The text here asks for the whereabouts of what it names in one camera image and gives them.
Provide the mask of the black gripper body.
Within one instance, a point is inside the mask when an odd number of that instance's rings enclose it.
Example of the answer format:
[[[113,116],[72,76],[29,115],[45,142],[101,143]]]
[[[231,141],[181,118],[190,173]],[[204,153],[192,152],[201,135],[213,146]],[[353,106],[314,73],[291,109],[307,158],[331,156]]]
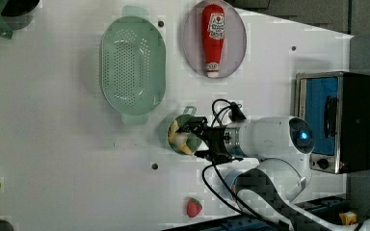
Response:
[[[232,155],[225,148],[225,141],[228,140],[225,128],[209,126],[206,117],[193,116],[190,118],[186,122],[186,131],[194,134],[208,147],[207,150],[197,150],[195,156],[206,159],[213,164],[228,163],[235,158],[235,155]]]

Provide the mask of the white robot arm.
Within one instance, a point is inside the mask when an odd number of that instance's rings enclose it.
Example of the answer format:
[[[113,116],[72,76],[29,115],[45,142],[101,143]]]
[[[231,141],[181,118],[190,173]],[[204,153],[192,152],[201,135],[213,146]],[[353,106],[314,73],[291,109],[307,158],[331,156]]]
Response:
[[[196,155],[213,165],[254,158],[258,165],[238,171],[226,186],[240,208],[289,231],[370,231],[370,219],[358,224],[336,225],[293,204],[306,188],[314,148],[308,123],[295,116],[247,119],[237,115],[227,125],[210,126],[194,117],[180,126],[205,142],[208,149]]]

